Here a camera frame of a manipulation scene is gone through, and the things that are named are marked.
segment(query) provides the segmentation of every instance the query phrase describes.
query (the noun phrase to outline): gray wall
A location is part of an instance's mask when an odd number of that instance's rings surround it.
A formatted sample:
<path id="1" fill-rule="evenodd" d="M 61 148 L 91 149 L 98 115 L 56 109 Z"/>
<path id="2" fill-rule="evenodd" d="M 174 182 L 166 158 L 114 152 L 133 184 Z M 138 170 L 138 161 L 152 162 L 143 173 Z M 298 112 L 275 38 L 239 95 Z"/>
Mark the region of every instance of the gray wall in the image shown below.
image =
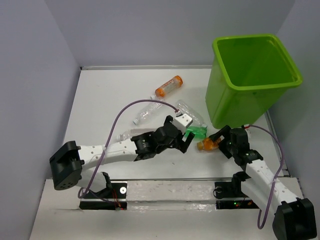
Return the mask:
<path id="1" fill-rule="evenodd" d="M 296 1 L 278 36 L 303 76 L 303 84 L 271 108 L 290 173 L 313 202 L 320 233 L 320 0 Z"/>
<path id="2" fill-rule="evenodd" d="M 79 78 L 43 0 L 0 3 L 0 239 L 29 239 Z"/>
<path id="3" fill-rule="evenodd" d="M 45 0 L 81 66 L 206 65 L 216 37 L 273 33 L 294 0 Z"/>

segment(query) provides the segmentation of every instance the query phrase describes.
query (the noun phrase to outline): white arm segment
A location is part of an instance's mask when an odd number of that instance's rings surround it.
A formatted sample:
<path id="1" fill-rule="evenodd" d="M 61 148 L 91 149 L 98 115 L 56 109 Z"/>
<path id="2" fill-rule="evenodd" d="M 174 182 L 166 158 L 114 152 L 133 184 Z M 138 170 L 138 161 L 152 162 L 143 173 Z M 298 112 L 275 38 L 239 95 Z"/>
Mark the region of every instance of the white arm segment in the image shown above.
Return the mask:
<path id="1" fill-rule="evenodd" d="M 105 149 L 103 145 L 80 147 L 81 149 L 78 151 L 79 157 L 84 160 L 82 171 L 95 167 Z M 121 161 L 133 162 L 138 156 L 136 150 L 136 144 L 130 139 L 110 144 L 105 151 L 101 165 Z"/>
<path id="2" fill-rule="evenodd" d="M 172 124 L 184 134 L 192 122 L 192 117 L 187 114 L 182 114 L 175 117 Z M 97 165 L 104 150 L 105 146 L 103 145 L 80 146 L 80 149 L 78 150 L 79 158 L 84 161 L 84 164 L 82 165 L 81 179 L 78 181 L 77 186 L 83 188 L 88 186 L 94 172 L 91 168 L 94 168 Z M 138 156 L 136 150 L 137 146 L 131 139 L 110 144 L 105 151 L 101 165 L 122 161 L 133 162 Z M 105 188 L 106 178 L 102 172 L 97 172 L 90 190 L 99 192 Z"/>
<path id="3" fill-rule="evenodd" d="M 254 160 L 252 163 L 247 164 L 245 173 L 251 178 L 241 183 L 241 191 L 251 198 L 261 210 L 265 210 L 275 174 L 268 168 L 264 160 Z M 277 179 L 269 211 L 274 214 L 281 202 L 292 203 L 297 198 L 297 195 Z"/>

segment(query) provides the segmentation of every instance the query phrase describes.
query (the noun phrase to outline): green plastic bin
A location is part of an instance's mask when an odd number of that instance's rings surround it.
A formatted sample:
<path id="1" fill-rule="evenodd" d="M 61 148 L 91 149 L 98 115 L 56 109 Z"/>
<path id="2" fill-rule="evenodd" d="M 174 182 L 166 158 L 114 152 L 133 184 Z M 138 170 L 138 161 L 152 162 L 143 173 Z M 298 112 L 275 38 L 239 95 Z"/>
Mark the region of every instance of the green plastic bin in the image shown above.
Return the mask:
<path id="1" fill-rule="evenodd" d="M 218 37 L 205 95 L 213 126 L 253 124 L 302 76 L 273 34 Z"/>

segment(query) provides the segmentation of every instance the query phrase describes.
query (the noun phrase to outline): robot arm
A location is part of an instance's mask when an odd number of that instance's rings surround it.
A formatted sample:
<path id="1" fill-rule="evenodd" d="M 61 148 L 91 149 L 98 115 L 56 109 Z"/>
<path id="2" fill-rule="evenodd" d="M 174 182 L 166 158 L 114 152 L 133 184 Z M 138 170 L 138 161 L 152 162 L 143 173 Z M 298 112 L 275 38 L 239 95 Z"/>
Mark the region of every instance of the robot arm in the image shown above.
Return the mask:
<path id="1" fill-rule="evenodd" d="M 268 168 L 264 158 L 250 149 L 248 135 L 243 128 L 225 126 L 210 136 L 212 141 L 223 137 L 219 149 L 243 171 L 233 175 L 231 182 L 216 182 L 218 199 L 244 194 L 264 212 L 269 202 L 269 213 L 274 215 L 272 224 L 275 236 L 282 240 L 307 240 L 317 236 L 314 206 L 307 198 L 300 199 L 288 190 Z"/>
<path id="2" fill-rule="evenodd" d="M 185 131 L 192 121 L 193 119 L 187 114 L 175 118 L 167 116 L 164 125 L 156 131 L 110 144 L 107 149 L 103 145 L 77 146 L 75 141 L 69 141 L 50 158 L 54 189 L 66 190 L 76 185 L 87 187 L 93 175 L 91 168 L 97 165 L 104 151 L 102 165 L 151 159 L 168 148 L 185 153 L 194 138 L 194 134 L 190 133 L 183 141 Z M 90 189 L 99 192 L 110 186 L 108 174 L 97 172 Z"/>

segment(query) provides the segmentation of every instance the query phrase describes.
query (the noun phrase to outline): purple cable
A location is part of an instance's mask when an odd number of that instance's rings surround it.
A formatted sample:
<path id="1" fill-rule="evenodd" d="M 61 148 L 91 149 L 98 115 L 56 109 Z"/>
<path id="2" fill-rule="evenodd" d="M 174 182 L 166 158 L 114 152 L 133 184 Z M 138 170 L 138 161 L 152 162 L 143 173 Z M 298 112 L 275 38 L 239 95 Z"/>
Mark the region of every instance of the purple cable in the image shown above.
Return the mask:
<path id="1" fill-rule="evenodd" d="M 258 222 L 257 222 L 258 229 L 263 229 L 264 226 L 265 226 L 265 224 L 266 224 L 266 221 L 267 221 L 269 208 L 270 208 L 270 205 L 271 205 L 272 197 L 273 197 L 273 195 L 274 195 L 274 190 L 275 190 L 275 186 L 276 186 L 276 179 L 277 179 L 279 173 L 281 172 L 282 167 L 284 166 L 284 163 L 285 163 L 285 155 L 284 155 L 284 149 L 282 148 L 281 143 L 280 143 L 279 140 L 276 138 L 276 136 L 273 135 L 270 131 L 264 129 L 263 127 L 256 126 L 256 125 L 251 125 L 251 124 L 249 124 L 249 127 L 254 127 L 254 128 L 257 128 L 257 129 L 261 129 L 262 131 L 265 131 L 266 133 L 268 133 L 268 134 L 269 134 L 271 137 L 273 137 L 273 139 L 276 141 L 276 143 L 277 143 L 278 146 L 279 146 L 280 152 L 281 152 L 280 166 L 279 166 L 278 170 L 276 171 L 276 173 L 274 174 L 274 177 L 273 177 L 270 194 L 269 194 L 268 202 L 267 202 L 267 204 L 266 204 L 266 208 L 265 208 L 265 212 L 264 212 L 264 217 L 263 217 L 263 220 L 262 220 L 262 224 L 261 224 L 261 225 L 260 225 L 261 213 L 262 213 L 261 209 L 260 209 L 259 215 L 258 215 Z"/>
<path id="2" fill-rule="evenodd" d="M 89 192 L 90 192 L 96 199 L 100 199 L 101 201 L 106 202 L 106 203 L 109 203 L 109 204 L 113 204 L 113 203 L 114 203 L 113 201 L 108 201 L 108 200 L 106 200 L 105 198 L 99 197 L 97 194 L 95 194 L 94 191 L 91 191 L 90 189 L 89 189 Z"/>
<path id="3" fill-rule="evenodd" d="M 159 104 L 167 105 L 167 106 L 173 108 L 175 112 L 179 111 L 176 107 L 174 107 L 173 105 L 171 105 L 171 104 L 169 104 L 169 103 L 167 103 L 167 102 L 165 102 L 165 101 L 159 101 L 159 100 L 153 100 L 153 99 L 142 99 L 142 100 L 137 100 L 137 101 L 133 101 L 133 102 L 129 103 L 129 104 L 128 104 L 127 106 L 125 106 L 125 107 L 118 113 L 118 115 L 116 116 L 116 118 L 115 118 L 115 120 L 114 120 L 114 122 L 113 122 L 113 124 L 112 124 L 111 130 L 110 130 L 110 133 L 109 133 L 109 137 L 108 137 L 108 139 L 107 139 L 107 141 L 106 141 L 106 143 L 105 143 L 105 145 L 104 145 L 104 148 L 105 148 L 105 149 L 107 149 L 108 146 L 109 146 L 112 133 L 113 133 L 114 130 L 115 130 L 115 126 L 116 126 L 117 121 L 118 121 L 119 117 L 121 116 L 121 114 L 122 114 L 127 108 L 131 107 L 132 105 L 138 104 L 138 103 L 143 103 L 143 102 L 159 103 Z M 95 178 L 95 176 L 96 176 L 96 174 L 97 174 L 97 172 L 98 172 L 98 168 L 99 168 L 99 166 L 101 165 L 101 163 L 102 163 L 102 161 L 103 161 L 103 159 L 104 159 L 104 156 L 105 156 L 105 151 L 102 152 L 101 157 L 100 157 L 99 161 L 97 162 L 97 164 L 96 164 L 96 166 L 95 166 L 95 169 L 94 169 L 94 171 L 93 171 L 93 174 L 92 174 L 92 177 L 91 177 L 91 179 L 90 179 L 90 181 L 89 181 L 88 186 L 87 186 L 87 187 L 81 187 L 81 188 L 80 188 L 80 190 L 79 190 L 79 192 L 78 192 L 78 198 L 79 198 L 79 199 L 83 199 L 83 198 L 85 197 L 85 195 L 88 194 L 88 192 L 90 191 L 90 187 L 91 187 L 91 185 L 92 185 L 92 183 L 93 183 L 93 181 L 94 181 L 94 178 Z"/>

